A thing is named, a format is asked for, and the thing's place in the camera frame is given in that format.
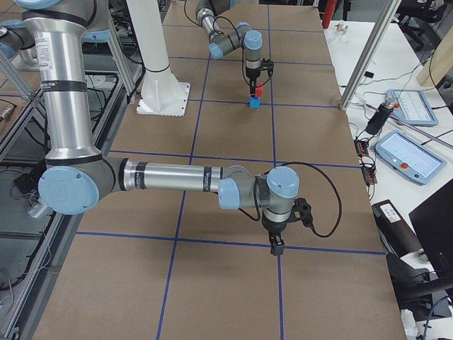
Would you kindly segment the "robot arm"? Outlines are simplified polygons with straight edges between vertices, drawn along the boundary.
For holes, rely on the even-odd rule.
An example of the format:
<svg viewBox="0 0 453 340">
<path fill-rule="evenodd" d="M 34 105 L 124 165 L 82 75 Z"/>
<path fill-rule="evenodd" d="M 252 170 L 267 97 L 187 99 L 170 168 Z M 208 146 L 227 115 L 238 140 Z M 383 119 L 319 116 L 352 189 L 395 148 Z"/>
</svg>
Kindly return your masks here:
<svg viewBox="0 0 453 340">
<path fill-rule="evenodd" d="M 128 1 L 127 9 L 142 57 L 141 98 L 137 117 L 115 140 L 118 157 L 96 148 L 88 116 L 87 86 L 81 50 L 84 38 L 108 32 L 107 1 L 21 1 L 25 27 L 38 51 L 41 89 L 45 97 L 51 148 L 38 190 L 56 212 L 78 215 L 107 195 L 161 189 L 215 193 L 224 210 L 256 210 L 268 232 L 270 251 L 278 256 L 282 231 L 296 221 L 297 173 L 277 166 L 251 176 L 242 166 L 156 164 L 135 161 L 150 151 L 161 156 L 194 151 L 225 151 L 237 156 L 254 147 L 270 153 L 270 113 L 253 113 L 255 92 L 240 115 L 240 104 L 190 99 L 190 85 L 171 71 L 164 30 L 155 1 Z"/>
<path fill-rule="evenodd" d="M 195 9 L 197 23 L 204 29 L 209 40 L 210 55 L 218 60 L 241 48 L 245 58 L 245 75 L 248 78 L 251 98 L 258 97 L 258 78 L 264 70 L 261 57 L 263 37 L 246 22 L 233 26 L 233 31 L 226 34 L 221 31 L 217 21 L 222 14 L 235 6 L 235 1 L 198 1 Z"/>
</svg>

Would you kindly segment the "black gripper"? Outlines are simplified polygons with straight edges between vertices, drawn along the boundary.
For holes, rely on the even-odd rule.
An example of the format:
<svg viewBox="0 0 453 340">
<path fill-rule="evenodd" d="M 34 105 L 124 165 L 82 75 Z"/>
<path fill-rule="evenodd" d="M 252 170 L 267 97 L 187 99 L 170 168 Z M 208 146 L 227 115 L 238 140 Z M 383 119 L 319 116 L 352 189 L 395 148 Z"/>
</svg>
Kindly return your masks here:
<svg viewBox="0 0 453 340">
<path fill-rule="evenodd" d="M 296 222 L 295 217 L 289 217 L 284 222 L 274 222 L 269 220 L 265 215 L 261 218 L 262 226 L 268 231 L 270 240 L 270 253 L 273 256 L 281 256 L 285 250 L 285 242 L 282 238 L 282 231 L 286 228 L 288 223 Z"/>
<path fill-rule="evenodd" d="M 249 79 L 250 96 L 256 95 L 256 82 L 260 77 L 260 73 L 260 67 L 255 69 L 249 67 L 246 68 L 246 76 Z"/>
</svg>

